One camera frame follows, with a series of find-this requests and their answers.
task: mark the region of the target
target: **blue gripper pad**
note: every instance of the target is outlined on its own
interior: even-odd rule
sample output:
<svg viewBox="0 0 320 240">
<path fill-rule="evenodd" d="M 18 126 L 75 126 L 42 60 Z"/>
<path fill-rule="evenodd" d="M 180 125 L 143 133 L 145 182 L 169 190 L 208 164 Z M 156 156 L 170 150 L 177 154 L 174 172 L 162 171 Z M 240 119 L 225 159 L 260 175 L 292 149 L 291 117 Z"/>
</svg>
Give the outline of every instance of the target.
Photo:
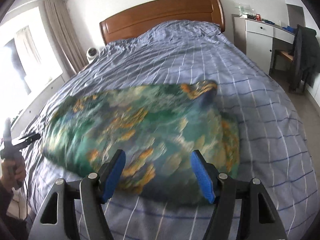
<svg viewBox="0 0 320 240">
<path fill-rule="evenodd" d="M 109 198 L 112 197 L 115 192 L 116 186 L 118 185 L 118 181 L 120 179 L 121 173 L 125 166 L 125 152 L 121 151 L 115 165 L 112 168 L 108 178 L 105 182 L 104 192 L 102 195 L 102 199 L 106 202 Z"/>
<path fill-rule="evenodd" d="M 216 198 L 213 191 L 212 181 L 202 162 L 194 151 L 191 153 L 190 162 L 203 196 L 209 201 L 210 204 L 212 204 Z"/>
</svg>

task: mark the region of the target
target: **bed frame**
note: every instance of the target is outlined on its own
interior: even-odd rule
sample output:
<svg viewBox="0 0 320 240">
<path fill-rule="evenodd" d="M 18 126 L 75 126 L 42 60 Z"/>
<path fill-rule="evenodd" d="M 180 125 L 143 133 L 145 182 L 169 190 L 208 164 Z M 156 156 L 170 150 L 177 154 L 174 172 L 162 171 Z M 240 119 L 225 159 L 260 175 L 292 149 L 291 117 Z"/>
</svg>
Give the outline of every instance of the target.
<svg viewBox="0 0 320 240">
<path fill-rule="evenodd" d="M 161 22 L 213 22 L 225 30 L 220 0 L 155 0 L 119 12 L 100 22 L 104 43 L 138 37 Z"/>
</svg>

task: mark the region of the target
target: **black jacket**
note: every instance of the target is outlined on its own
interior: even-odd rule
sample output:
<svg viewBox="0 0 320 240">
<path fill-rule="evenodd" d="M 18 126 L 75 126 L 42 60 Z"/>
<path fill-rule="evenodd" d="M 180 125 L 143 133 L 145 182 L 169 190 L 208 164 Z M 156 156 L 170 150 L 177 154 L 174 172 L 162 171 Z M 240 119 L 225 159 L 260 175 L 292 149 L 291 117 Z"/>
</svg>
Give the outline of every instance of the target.
<svg viewBox="0 0 320 240">
<path fill-rule="evenodd" d="M 293 62 L 289 69 L 290 90 L 296 90 L 301 80 L 313 86 L 313 74 L 320 73 L 320 46 L 314 29 L 298 25 L 293 41 Z"/>
<path fill-rule="evenodd" d="M 9 193 L 0 182 L 0 238 L 3 240 L 27 240 L 26 222 L 7 216 L 13 192 Z"/>
</svg>

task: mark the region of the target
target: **desk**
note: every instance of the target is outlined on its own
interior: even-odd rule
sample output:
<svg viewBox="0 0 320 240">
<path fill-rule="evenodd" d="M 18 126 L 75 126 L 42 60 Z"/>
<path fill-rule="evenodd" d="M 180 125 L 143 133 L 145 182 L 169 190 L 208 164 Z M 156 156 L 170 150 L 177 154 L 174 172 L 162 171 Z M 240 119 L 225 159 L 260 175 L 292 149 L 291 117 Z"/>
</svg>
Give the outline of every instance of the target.
<svg viewBox="0 0 320 240">
<path fill-rule="evenodd" d="M 268 23 L 234 17 L 235 46 L 269 74 L 275 49 L 292 47 L 294 34 Z"/>
</svg>

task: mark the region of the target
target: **blue checkered duvet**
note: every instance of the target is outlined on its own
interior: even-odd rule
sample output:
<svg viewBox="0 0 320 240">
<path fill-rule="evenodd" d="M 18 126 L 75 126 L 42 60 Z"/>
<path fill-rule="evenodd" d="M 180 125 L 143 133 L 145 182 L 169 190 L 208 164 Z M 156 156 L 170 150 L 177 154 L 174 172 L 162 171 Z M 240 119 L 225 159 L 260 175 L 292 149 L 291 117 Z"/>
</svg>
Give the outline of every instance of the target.
<svg viewBox="0 0 320 240">
<path fill-rule="evenodd" d="M 71 78 L 45 105 L 25 133 L 42 132 L 55 106 L 68 95 L 90 95 L 141 84 L 218 83 L 216 104 L 237 116 L 238 179 L 261 179 L 291 240 L 300 239 L 319 210 L 316 176 L 302 122 L 282 88 L 206 22 L 170 21 L 138 38 L 109 43 L 99 58 Z M 29 203 L 34 211 L 57 178 L 79 179 L 41 154 L 41 140 L 23 151 Z M 230 239 L 240 216 L 236 203 Z M 176 207 L 116 192 L 103 206 L 115 239 L 202 239 L 212 207 Z M 76 202 L 79 232 L 88 239 Z"/>
</svg>

